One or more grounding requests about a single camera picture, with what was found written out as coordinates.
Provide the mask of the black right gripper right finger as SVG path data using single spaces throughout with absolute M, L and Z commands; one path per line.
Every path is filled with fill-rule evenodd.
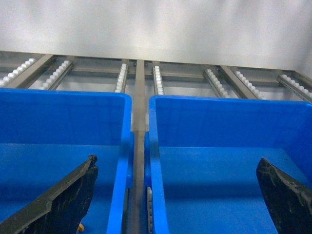
M 256 177 L 270 217 L 279 234 L 312 232 L 312 190 L 266 158 L 260 159 Z

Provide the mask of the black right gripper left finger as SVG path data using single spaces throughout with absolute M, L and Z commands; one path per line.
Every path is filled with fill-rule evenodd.
M 98 158 L 88 159 L 0 224 L 2 234 L 75 234 L 87 215 L 98 178 Z

